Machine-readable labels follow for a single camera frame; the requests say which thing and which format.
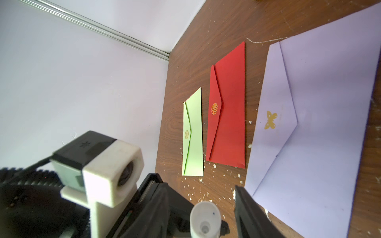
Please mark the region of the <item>red envelope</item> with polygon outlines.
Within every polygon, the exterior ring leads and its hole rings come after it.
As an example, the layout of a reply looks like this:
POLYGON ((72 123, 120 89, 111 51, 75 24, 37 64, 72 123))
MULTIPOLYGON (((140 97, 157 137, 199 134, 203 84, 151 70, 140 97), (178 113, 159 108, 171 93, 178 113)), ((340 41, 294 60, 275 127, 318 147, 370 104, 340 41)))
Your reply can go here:
POLYGON ((210 68, 206 160, 245 168, 245 43, 210 68))

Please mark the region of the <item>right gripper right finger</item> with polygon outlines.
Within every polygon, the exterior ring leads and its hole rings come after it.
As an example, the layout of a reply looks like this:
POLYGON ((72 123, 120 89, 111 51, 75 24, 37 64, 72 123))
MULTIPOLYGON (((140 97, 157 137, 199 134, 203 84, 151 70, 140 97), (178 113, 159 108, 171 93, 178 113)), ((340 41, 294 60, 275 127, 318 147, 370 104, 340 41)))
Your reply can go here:
POLYGON ((235 186, 235 219, 239 238, 282 238, 275 227, 244 187, 235 186))

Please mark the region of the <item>purple envelope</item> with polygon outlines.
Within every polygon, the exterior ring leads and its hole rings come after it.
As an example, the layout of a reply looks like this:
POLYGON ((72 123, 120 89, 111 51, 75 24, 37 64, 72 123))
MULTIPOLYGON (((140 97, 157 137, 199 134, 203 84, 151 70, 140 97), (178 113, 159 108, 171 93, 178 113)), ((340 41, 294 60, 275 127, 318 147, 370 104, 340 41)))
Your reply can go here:
POLYGON ((270 45, 245 188, 306 238, 345 238, 381 50, 381 6, 270 45))

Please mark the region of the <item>green envelope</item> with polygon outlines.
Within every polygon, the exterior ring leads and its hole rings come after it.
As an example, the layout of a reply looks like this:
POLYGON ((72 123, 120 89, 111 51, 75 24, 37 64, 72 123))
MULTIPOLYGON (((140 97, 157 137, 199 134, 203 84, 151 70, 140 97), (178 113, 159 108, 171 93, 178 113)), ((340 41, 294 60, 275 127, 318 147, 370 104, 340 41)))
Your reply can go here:
POLYGON ((201 88, 183 103, 182 175, 204 175, 201 88))

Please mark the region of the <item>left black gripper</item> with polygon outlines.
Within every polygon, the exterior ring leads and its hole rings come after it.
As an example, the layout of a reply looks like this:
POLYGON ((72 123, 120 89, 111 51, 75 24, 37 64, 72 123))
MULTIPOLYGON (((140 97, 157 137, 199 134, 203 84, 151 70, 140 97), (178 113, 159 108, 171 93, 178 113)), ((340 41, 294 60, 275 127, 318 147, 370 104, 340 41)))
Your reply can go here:
MULTIPOLYGON (((189 238, 193 205, 163 182, 149 174, 107 235, 119 235, 137 218, 152 199, 158 185, 165 184, 170 217, 166 238, 189 238)), ((92 238, 90 211, 61 197, 63 188, 56 172, 1 169, 1 237, 3 238, 92 238)))

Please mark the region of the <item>white green glue stick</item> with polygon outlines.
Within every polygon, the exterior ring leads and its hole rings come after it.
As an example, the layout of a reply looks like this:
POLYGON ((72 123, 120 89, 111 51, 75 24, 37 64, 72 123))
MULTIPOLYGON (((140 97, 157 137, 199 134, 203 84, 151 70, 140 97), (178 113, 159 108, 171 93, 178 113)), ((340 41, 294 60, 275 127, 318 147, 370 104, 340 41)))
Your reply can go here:
POLYGON ((220 238, 222 219, 219 209, 210 201, 196 204, 190 213, 192 238, 220 238))

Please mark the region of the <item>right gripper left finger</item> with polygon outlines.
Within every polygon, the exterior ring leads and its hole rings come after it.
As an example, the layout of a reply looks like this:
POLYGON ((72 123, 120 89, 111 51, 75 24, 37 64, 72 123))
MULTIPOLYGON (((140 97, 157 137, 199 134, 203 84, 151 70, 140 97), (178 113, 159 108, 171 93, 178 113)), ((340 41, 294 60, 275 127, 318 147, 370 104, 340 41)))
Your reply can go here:
POLYGON ((170 217, 169 196, 165 184, 160 183, 152 199, 120 238, 165 238, 170 217))

